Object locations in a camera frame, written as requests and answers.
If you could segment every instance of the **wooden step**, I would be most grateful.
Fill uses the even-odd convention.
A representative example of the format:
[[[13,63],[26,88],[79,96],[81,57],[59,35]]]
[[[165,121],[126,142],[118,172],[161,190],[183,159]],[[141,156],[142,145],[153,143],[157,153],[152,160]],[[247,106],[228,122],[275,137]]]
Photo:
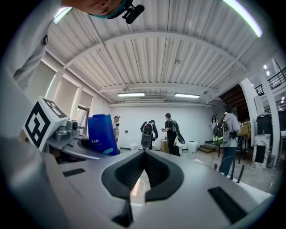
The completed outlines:
[[[210,144],[210,143],[205,143],[204,145],[202,145],[203,147],[208,147],[208,148],[215,148],[215,144]]]
[[[215,148],[214,147],[209,147],[207,145],[201,145],[198,148],[198,150],[200,150],[200,151],[202,151],[204,153],[212,153],[215,150]]]

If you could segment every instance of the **blue bag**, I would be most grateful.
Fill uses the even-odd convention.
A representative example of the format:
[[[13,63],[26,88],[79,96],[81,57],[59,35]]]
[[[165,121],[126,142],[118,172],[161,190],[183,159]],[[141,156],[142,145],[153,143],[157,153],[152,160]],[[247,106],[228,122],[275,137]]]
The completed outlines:
[[[112,156],[118,154],[110,115],[97,114],[88,118],[88,135],[92,150]]]

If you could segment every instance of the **black clip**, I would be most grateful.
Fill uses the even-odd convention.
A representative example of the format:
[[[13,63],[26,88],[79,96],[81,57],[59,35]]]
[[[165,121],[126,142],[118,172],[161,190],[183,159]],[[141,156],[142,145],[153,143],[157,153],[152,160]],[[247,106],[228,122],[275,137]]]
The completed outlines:
[[[49,40],[48,40],[48,34],[46,34],[42,40],[43,46],[46,46],[48,44]]]

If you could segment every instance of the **jacket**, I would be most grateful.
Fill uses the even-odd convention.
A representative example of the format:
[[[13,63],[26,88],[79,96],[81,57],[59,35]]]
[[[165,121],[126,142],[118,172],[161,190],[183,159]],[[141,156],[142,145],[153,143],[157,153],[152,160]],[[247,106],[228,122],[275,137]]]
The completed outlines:
[[[227,128],[229,133],[236,131],[237,133],[240,132],[240,124],[238,123],[237,117],[234,114],[227,113],[226,116],[223,119],[224,122],[227,123]],[[230,136],[230,139],[226,143],[222,143],[220,147],[237,147],[237,141],[238,138],[232,138]]]

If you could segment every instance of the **black backpack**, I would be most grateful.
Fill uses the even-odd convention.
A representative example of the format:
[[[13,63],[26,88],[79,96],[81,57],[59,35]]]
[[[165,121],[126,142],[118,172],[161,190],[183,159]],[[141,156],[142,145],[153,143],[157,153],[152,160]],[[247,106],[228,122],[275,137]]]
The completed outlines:
[[[153,124],[147,122],[147,123],[145,124],[145,126],[143,127],[142,134],[143,134],[143,135],[145,135],[145,134],[146,134],[146,135],[152,135],[152,133],[153,133]]]
[[[179,133],[180,129],[179,129],[179,125],[178,123],[174,120],[169,119],[169,121],[172,122],[172,125],[169,125],[169,128],[174,132],[174,133]]]

